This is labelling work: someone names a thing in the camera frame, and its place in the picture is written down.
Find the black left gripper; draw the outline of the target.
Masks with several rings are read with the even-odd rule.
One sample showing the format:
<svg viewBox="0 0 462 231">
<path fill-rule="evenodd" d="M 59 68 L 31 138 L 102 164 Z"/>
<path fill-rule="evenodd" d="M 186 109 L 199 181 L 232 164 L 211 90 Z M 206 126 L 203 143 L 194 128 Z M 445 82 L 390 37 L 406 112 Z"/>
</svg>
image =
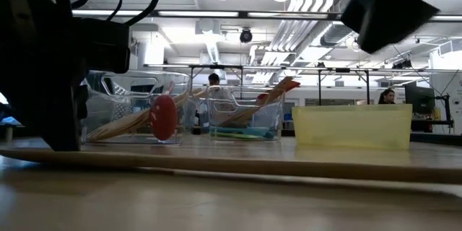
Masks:
<svg viewBox="0 0 462 231">
<path fill-rule="evenodd" d="M 71 0 L 1 0 L 1 53 L 81 53 Z M 54 151 L 80 150 L 87 117 L 83 58 L 1 59 L 1 94 L 9 112 Z"/>
</svg>

